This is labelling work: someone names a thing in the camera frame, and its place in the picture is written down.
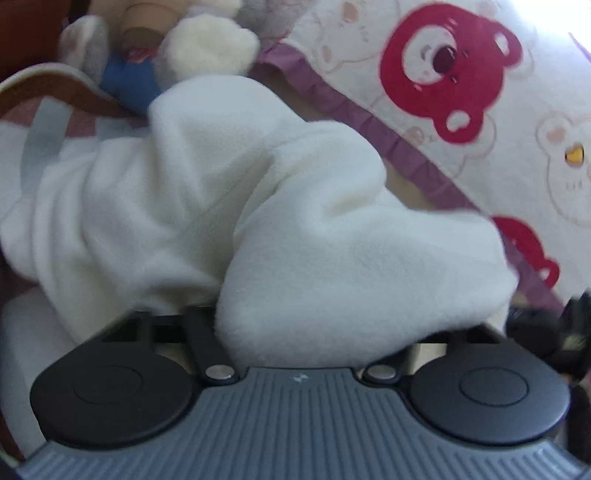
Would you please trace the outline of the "bear print bed quilt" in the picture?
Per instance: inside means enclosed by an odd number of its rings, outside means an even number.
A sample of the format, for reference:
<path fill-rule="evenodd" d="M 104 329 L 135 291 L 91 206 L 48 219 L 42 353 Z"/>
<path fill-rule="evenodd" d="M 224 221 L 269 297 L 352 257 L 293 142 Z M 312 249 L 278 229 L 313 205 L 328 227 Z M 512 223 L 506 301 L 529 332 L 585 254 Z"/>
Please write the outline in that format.
<path fill-rule="evenodd" d="M 441 209 L 490 216 L 533 305 L 590 285 L 586 1 L 271 1 L 259 61 Z"/>

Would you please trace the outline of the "checkered pink grey rug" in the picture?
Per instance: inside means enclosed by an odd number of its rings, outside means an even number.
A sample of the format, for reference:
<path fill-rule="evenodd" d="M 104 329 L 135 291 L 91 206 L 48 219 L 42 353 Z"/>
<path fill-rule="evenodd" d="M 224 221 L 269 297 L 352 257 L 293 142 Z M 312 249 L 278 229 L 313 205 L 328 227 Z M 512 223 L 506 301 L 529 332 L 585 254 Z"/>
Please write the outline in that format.
<path fill-rule="evenodd" d="M 141 137 L 147 123 L 77 70 L 25 68 L 1 82 L 1 214 L 34 192 L 45 168 L 87 155 L 103 140 Z"/>

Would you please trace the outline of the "grey rabbit plush toy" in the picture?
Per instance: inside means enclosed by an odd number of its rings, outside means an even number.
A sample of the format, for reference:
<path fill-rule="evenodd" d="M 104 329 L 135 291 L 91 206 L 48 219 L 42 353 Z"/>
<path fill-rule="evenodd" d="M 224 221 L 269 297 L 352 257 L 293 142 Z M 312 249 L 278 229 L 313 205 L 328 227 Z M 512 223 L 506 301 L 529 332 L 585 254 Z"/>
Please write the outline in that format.
<path fill-rule="evenodd" d="M 58 59 L 143 115 L 179 82 L 245 76 L 307 7 L 306 1 L 92 1 L 61 33 Z"/>

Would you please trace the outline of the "white fleece garment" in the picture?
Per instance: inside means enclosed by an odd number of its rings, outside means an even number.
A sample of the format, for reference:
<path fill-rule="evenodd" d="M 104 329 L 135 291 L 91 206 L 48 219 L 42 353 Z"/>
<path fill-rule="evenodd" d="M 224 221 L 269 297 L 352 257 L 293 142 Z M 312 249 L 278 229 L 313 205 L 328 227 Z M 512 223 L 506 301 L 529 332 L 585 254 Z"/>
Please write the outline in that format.
<path fill-rule="evenodd" d="M 48 165 L 1 221 L 9 265 L 79 341 L 212 304 L 240 367 L 360 367 L 505 312 L 496 226 L 405 206 L 355 130 L 239 76 L 176 85 L 141 137 Z"/>

